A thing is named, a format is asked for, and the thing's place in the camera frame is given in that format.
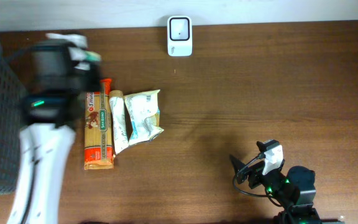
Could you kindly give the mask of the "orange spaghetti packet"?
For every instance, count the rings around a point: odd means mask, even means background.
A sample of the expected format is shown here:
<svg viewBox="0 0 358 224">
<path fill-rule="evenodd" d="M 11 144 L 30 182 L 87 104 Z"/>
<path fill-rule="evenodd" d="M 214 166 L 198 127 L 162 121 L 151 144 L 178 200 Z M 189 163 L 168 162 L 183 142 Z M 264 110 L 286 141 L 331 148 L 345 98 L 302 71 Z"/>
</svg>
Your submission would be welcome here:
<svg viewBox="0 0 358 224">
<path fill-rule="evenodd" d="M 112 169 L 112 115 L 109 93 L 112 79 L 100 81 L 101 89 L 88 92 L 85 98 L 85 170 Z"/>
</svg>

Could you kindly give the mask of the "white tube with gold cap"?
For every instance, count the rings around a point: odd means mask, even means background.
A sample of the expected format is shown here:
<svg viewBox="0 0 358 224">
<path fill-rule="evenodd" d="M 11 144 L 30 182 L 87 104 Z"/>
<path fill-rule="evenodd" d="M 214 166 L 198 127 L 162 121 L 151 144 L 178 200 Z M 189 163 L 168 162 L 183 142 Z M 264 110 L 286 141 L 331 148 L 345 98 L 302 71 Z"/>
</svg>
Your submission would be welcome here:
<svg viewBox="0 0 358 224">
<path fill-rule="evenodd" d="M 129 147 L 123 92 L 120 90 L 111 91 L 109 93 L 109 105 L 112 113 L 114 151 L 119 154 Z"/>
</svg>

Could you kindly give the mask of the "white crinkled snack bag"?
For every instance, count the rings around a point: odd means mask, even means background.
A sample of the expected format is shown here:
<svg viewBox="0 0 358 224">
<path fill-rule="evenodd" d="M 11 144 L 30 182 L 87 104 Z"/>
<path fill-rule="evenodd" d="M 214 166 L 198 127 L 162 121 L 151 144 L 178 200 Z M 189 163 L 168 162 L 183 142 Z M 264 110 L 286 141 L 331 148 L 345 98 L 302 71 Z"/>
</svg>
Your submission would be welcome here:
<svg viewBox="0 0 358 224">
<path fill-rule="evenodd" d="M 130 146 L 152 141 L 164 132 L 164 129 L 159 125 L 159 92 L 160 90 L 150 90 L 124 97 L 132 126 L 132 134 L 129 138 Z"/>
</svg>

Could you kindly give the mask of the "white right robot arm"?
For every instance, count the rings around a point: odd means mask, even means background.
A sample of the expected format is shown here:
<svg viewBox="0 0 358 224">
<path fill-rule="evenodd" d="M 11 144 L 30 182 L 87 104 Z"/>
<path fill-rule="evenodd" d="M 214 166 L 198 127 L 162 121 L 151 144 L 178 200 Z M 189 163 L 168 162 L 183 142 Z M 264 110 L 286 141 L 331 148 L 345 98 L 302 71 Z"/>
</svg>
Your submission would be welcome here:
<svg viewBox="0 0 358 224">
<path fill-rule="evenodd" d="M 243 163 L 233 155 L 229 156 L 234 168 L 232 185 L 241 194 L 267 198 L 282 211 L 273 217 L 274 223 L 279 224 L 330 224 L 342 223 L 338 219 L 322 219 L 314 208 L 316 195 L 315 172 L 303 166 L 293 166 L 284 175 L 284 162 L 276 168 L 263 174 L 267 164 L 259 161 L 258 155 L 248 163 Z"/>
</svg>

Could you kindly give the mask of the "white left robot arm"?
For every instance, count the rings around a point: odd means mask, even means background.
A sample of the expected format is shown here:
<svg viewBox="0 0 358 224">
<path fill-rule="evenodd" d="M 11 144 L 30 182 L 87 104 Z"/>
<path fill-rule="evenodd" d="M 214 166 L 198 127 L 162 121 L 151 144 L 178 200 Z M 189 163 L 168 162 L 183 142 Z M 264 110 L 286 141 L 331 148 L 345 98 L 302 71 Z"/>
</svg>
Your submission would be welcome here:
<svg viewBox="0 0 358 224">
<path fill-rule="evenodd" d="M 20 101 L 20 168 L 8 223 L 57 223 L 65 165 L 83 115 L 81 96 L 99 91 L 101 58 L 82 35 L 50 34 L 30 48 L 35 91 Z"/>
</svg>

